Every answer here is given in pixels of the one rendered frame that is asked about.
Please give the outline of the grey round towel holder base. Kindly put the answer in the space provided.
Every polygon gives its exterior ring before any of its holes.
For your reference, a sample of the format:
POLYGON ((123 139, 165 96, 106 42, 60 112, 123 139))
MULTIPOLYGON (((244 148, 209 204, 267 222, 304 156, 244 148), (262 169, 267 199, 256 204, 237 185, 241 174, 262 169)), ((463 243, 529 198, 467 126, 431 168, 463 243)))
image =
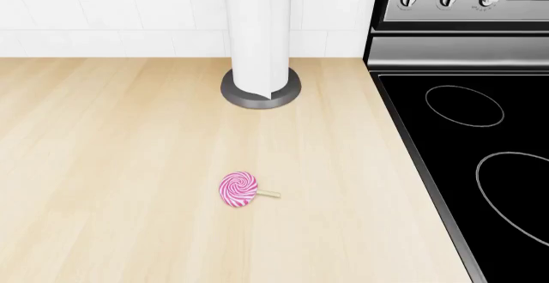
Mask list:
POLYGON ((252 110, 267 110, 287 105, 296 99, 301 92, 301 81, 293 69, 288 69, 288 82, 276 92, 271 93, 271 99, 259 94, 244 92, 236 87, 233 81, 232 69, 226 72, 220 84, 223 97, 233 105, 252 110))

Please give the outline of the white paper towel roll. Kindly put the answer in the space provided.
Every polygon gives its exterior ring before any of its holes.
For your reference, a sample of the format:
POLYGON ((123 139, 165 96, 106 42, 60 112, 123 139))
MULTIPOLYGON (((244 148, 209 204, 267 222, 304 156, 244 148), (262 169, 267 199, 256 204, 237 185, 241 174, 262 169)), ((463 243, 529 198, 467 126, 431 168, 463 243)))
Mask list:
POLYGON ((270 99, 289 79, 291 0, 226 0, 235 86, 270 99))

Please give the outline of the black steel electric stove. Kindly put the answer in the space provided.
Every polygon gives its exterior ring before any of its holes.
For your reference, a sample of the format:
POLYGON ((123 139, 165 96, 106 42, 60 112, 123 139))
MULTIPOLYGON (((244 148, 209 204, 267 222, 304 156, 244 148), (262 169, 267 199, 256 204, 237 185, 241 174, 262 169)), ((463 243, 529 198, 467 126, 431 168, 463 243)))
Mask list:
POLYGON ((549 1, 375 0, 363 60, 472 283, 549 283, 549 1))

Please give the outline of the pink white swirl lollipop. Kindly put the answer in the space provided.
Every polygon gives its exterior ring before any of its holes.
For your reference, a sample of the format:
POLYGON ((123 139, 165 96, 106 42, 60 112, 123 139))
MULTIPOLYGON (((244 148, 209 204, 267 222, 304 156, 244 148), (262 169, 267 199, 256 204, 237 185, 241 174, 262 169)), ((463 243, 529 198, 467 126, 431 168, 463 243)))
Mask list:
POLYGON ((257 195, 280 198, 278 192, 258 189, 256 177, 248 172, 232 172, 226 174, 220 182, 221 200, 232 208, 248 205, 257 195))

